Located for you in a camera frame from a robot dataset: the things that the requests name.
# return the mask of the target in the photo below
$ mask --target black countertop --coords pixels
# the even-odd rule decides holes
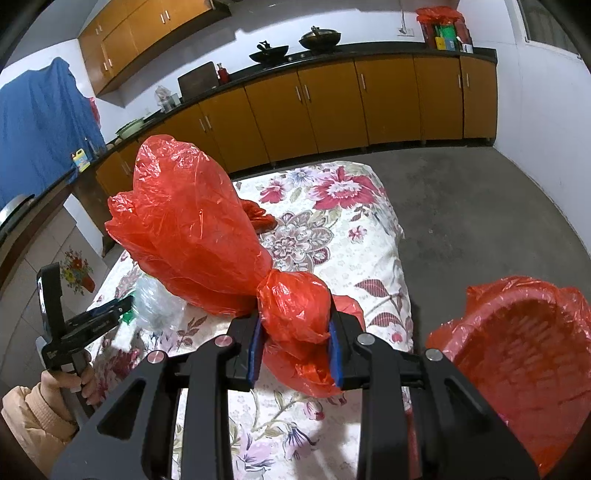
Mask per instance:
[[[219,87],[213,88],[208,92],[202,93],[201,95],[191,98],[187,102],[184,102],[182,105],[174,108],[168,113],[156,113],[152,115],[152,118],[149,122],[147,122],[142,130],[135,133],[129,138],[126,138],[121,143],[115,145],[115,148],[109,150],[107,153],[99,157],[97,160],[93,162],[91,167],[94,168],[87,168],[86,171],[92,170],[94,171],[97,167],[100,166],[103,160],[105,160],[109,155],[114,152],[118,151],[121,148],[129,145],[131,142],[137,140],[139,137],[144,135],[147,131],[151,128],[155,127],[156,125],[164,122],[167,118],[172,117],[173,115],[179,113],[180,111],[195,105],[196,103],[202,102],[203,100],[217,95],[218,93],[224,92],[226,90],[231,90],[236,87],[240,87],[245,85],[253,80],[257,80],[262,77],[274,75],[276,73],[281,73],[286,70],[291,70],[294,68],[299,68],[302,66],[312,66],[318,63],[327,63],[330,61],[336,60],[350,60],[360,57],[369,57],[369,56],[380,56],[380,55],[392,55],[392,54],[423,54],[429,56],[437,56],[437,57],[461,57],[461,56],[468,56],[472,58],[477,58],[481,60],[486,60],[497,64],[497,56],[496,50],[493,48],[474,48],[474,53],[462,53],[459,51],[444,51],[444,50],[434,50],[429,48],[426,43],[423,42],[409,42],[409,41],[381,41],[381,42],[364,42],[364,43],[349,43],[344,45],[338,45],[333,52],[331,53],[324,53],[324,54],[313,54],[310,50],[301,51],[298,53],[294,53],[292,55],[288,55],[285,59],[284,63],[281,63],[276,66],[265,66],[262,64],[256,64],[252,67],[247,67],[242,70],[238,70],[237,72],[230,74],[230,82],[226,83],[225,85],[220,85]]]

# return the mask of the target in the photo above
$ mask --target human hand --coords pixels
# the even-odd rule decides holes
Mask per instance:
[[[90,354],[86,351],[85,357],[87,361],[90,361]],[[91,364],[88,364],[80,377],[76,374],[67,374],[59,370],[45,370],[41,374],[41,396],[50,408],[65,421],[73,421],[74,418],[64,403],[64,398],[61,396],[60,389],[76,388],[81,385],[82,396],[86,398],[88,405],[96,405],[100,402],[95,370],[92,368]]]

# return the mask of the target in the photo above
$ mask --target orange cabinet door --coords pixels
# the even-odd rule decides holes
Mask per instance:
[[[163,5],[164,16],[171,31],[212,9],[209,0],[163,0]]]
[[[96,169],[96,179],[105,193],[112,197],[119,192],[128,192],[132,189],[133,172],[121,159],[119,152],[113,152]]]
[[[98,34],[98,28],[96,26],[96,20],[91,20],[87,27],[82,31],[78,42],[80,43],[80,50],[82,51],[82,58],[84,61],[88,61],[88,58],[92,56],[93,52],[96,51],[98,45],[100,45],[101,38]]]
[[[96,28],[103,40],[117,25],[127,18],[127,9],[123,0],[111,0],[95,17]]]
[[[298,70],[319,152],[368,145],[352,61]]]
[[[86,52],[84,65],[86,66],[92,89],[95,95],[98,95],[111,80],[111,70],[107,64],[101,43],[96,45],[92,51]]]
[[[245,87],[271,161],[318,153],[296,72]]]
[[[127,14],[131,15],[135,12],[139,7],[141,7],[147,0],[125,0],[125,8],[127,9]]]
[[[370,144],[421,139],[417,77],[411,56],[356,60]]]
[[[463,137],[463,90],[460,60],[415,57],[423,140]]]
[[[180,142],[192,143],[225,168],[216,139],[207,128],[199,105],[193,105],[168,118],[164,122],[164,133],[172,135]]]
[[[495,138],[498,91],[496,66],[461,57],[464,80],[464,138]]]
[[[199,105],[228,172],[269,162],[244,88],[220,93]]]
[[[132,177],[134,176],[135,157],[138,154],[139,145],[140,143],[138,143],[138,141],[133,141],[129,145],[126,145],[121,150],[119,150],[121,160],[123,160],[127,165],[127,170],[130,172]]]
[[[138,50],[135,47],[128,20],[123,21],[107,35],[103,41],[103,47],[112,76],[117,75],[136,58]]]
[[[129,24],[138,54],[170,33],[161,0],[148,0],[142,4],[129,16]]]

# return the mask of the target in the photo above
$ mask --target silver screw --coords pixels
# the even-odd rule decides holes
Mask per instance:
[[[159,364],[165,358],[166,353],[164,353],[162,350],[154,350],[148,354],[148,362],[151,364]]]
[[[216,338],[215,344],[217,346],[230,346],[234,339],[229,335],[220,335]]]
[[[431,362],[440,362],[441,360],[443,360],[443,354],[441,353],[441,350],[437,350],[436,348],[430,348],[429,350],[427,350],[425,352],[425,356]]]
[[[357,341],[361,343],[361,345],[369,346],[374,344],[375,338],[371,333],[361,333],[357,337]]]

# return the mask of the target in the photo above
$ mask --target flower painting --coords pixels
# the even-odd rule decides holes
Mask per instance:
[[[93,293],[96,286],[90,276],[92,268],[88,260],[82,258],[82,252],[74,252],[70,248],[64,255],[65,259],[60,261],[60,272],[68,287],[80,295],[84,295],[84,290]]]

